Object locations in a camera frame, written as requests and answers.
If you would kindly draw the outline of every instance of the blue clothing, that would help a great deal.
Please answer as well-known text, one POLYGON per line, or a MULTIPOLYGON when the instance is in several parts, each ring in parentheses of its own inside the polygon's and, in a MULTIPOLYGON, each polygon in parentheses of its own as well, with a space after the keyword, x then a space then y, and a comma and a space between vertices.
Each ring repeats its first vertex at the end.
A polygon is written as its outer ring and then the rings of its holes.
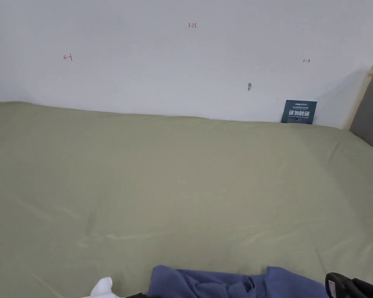
POLYGON ((161 298, 328 298, 323 284, 280 267, 266 274, 153 268, 148 296, 161 298))

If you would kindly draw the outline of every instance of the white wall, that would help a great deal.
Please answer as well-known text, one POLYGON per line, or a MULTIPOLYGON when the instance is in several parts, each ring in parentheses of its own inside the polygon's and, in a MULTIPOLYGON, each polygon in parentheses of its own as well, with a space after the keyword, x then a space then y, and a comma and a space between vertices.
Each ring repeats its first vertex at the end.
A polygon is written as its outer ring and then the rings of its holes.
POLYGON ((373 0, 0 0, 0 101, 342 127, 372 64, 373 0))

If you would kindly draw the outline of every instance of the bed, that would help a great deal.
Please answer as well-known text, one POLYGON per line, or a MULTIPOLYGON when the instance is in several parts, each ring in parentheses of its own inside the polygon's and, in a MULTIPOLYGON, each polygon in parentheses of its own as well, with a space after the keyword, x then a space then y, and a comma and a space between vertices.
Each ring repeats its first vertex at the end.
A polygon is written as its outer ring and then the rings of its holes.
POLYGON ((132 295, 159 264, 373 283, 373 147, 324 126, 0 102, 0 297, 83 297, 106 276, 132 295))

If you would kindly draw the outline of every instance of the wrinkled fabric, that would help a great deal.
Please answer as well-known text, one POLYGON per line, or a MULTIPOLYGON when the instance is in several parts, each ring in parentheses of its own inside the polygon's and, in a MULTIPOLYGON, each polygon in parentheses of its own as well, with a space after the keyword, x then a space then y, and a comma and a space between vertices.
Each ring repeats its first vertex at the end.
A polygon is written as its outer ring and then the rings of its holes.
POLYGON ((327 298, 323 284, 280 267, 262 275, 176 270, 156 266, 148 296, 162 298, 327 298))
POLYGON ((78 298, 106 276, 127 297, 160 264, 373 284, 373 148, 324 126, 0 103, 0 297, 78 298))

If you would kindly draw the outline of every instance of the white cloth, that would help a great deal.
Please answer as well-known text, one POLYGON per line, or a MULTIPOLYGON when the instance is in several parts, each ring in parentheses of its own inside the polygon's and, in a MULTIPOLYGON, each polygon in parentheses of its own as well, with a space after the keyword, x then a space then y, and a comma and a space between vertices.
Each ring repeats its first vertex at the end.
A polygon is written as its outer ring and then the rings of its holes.
POLYGON ((90 296, 83 298, 120 298, 112 293, 112 279, 110 277, 105 277, 100 279, 99 282, 94 286, 91 291, 90 296))

